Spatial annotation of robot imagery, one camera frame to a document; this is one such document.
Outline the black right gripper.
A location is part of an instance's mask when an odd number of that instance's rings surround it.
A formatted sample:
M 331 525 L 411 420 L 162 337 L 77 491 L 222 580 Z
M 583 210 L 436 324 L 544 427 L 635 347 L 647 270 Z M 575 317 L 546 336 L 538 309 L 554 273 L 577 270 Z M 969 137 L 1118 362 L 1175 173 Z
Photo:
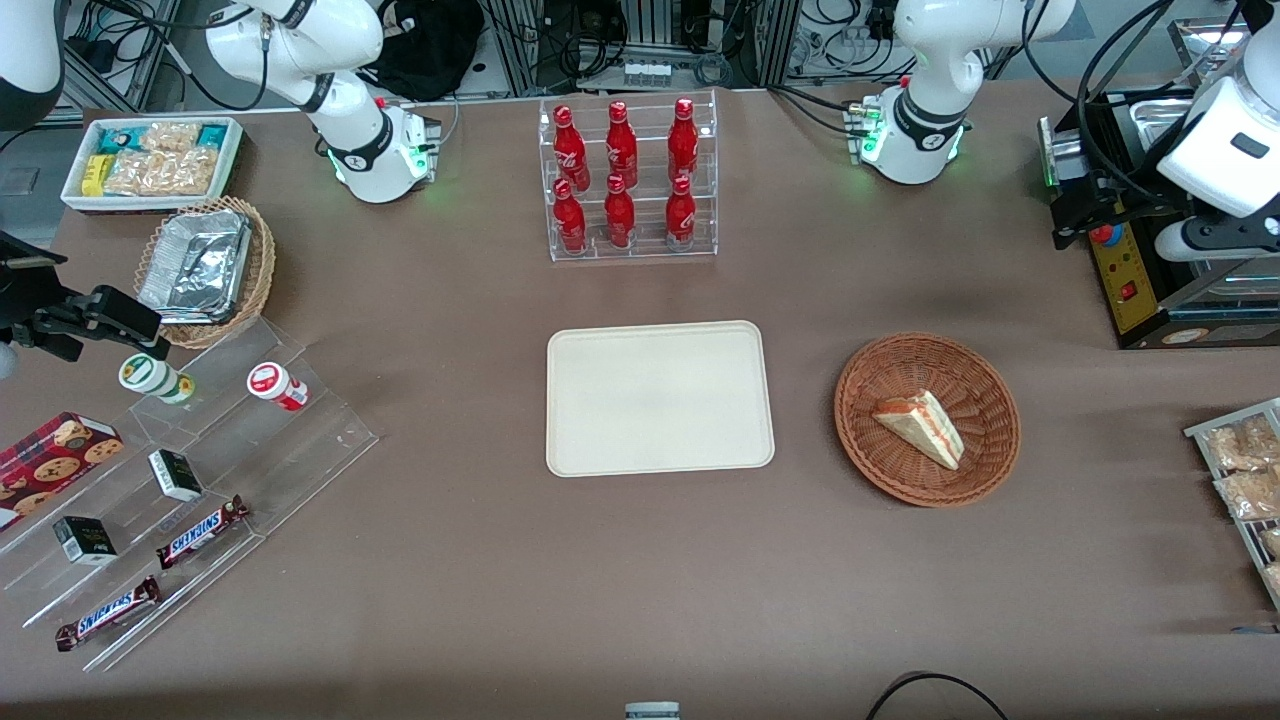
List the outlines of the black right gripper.
M 155 360 L 166 359 L 161 318 L 111 286 L 91 293 L 63 287 L 56 268 L 67 258 L 1 233 L 1 328 L 15 325 L 15 343 L 67 363 L 84 341 L 111 341 Z

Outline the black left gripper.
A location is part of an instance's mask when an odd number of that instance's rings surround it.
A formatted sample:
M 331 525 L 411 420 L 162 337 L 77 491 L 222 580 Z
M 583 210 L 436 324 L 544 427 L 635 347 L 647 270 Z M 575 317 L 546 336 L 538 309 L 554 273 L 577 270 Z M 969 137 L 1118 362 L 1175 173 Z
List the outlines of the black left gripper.
M 1124 225 L 1144 218 L 1170 222 L 1192 217 L 1185 191 L 1161 176 L 1153 165 L 1133 174 L 1142 190 L 1125 186 L 1102 170 L 1082 167 L 1052 168 L 1052 242 L 1059 251 L 1105 225 Z

